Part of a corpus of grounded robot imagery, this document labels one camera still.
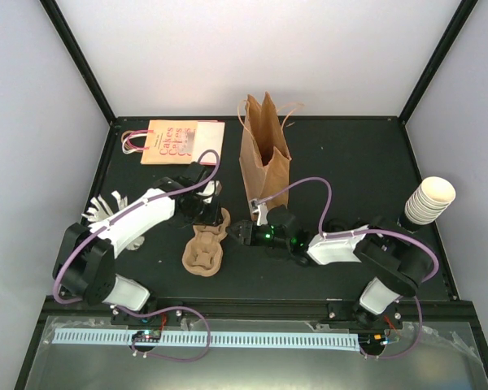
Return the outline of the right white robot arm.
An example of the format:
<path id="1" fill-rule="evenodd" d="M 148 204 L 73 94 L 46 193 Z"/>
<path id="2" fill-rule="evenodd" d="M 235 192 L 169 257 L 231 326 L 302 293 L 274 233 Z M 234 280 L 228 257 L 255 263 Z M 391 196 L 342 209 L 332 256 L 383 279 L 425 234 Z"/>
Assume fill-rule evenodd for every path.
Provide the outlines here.
<path id="1" fill-rule="evenodd" d="M 227 233 L 240 245 L 282 249 L 300 266 L 361 263 L 372 273 L 353 308 L 355 321 L 373 327 L 401 297 L 414 297 L 438 271 L 433 250 L 412 232 L 384 217 L 340 232 L 312 234 L 286 206 L 251 202 L 254 220 L 233 223 Z"/>

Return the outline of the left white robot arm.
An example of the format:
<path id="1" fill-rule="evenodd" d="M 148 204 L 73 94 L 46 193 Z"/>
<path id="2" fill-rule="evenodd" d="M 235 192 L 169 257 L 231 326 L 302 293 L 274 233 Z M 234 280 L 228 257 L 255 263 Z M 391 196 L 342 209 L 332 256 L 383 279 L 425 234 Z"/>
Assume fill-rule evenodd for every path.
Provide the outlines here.
<path id="1" fill-rule="evenodd" d="M 217 199 L 221 183 L 215 174 L 192 162 L 182 175 L 163 177 L 137 200 L 109 214 L 97 197 L 90 225 L 74 223 L 64 233 L 54 265 L 52 293 L 60 304 L 121 306 L 140 324 L 152 323 L 159 306 L 148 288 L 120 275 L 115 261 L 153 227 L 176 223 L 216 226 L 223 215 Z"/>

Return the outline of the brown pulp cup carrier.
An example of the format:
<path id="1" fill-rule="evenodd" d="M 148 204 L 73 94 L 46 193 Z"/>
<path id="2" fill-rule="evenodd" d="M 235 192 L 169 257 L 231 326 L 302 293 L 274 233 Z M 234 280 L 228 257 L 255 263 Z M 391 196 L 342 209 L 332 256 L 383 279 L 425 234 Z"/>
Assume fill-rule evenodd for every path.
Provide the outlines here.
<path id="1" fill-rule="evenodd" d="M 221 209 L 222 223 L 217 226 L 194 225 L 194 237 L 190 239 L 182 255 L 184 268 L 192 275 L 211 277 L 221 267 L 223 249 L 221 242 L 227 236 L 226 229 L 231 222 L 230 213 Z"/>

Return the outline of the brown paper bag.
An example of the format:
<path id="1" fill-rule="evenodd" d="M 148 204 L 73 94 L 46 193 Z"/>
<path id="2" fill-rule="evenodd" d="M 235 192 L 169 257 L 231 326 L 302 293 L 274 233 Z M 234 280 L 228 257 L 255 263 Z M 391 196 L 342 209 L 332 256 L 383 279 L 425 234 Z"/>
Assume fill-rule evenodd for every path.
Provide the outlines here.
<path id="1" fill-rule="evenodd" d="M 264 199 L 269 209 L 289 202 L 291 155 L 285 128 L 292 114 L 280 119 L 280 110 L 268 92 L 261 101 L 249 94 L 237 106 L 242 125 L 239 163 L 246 198 Z"/>

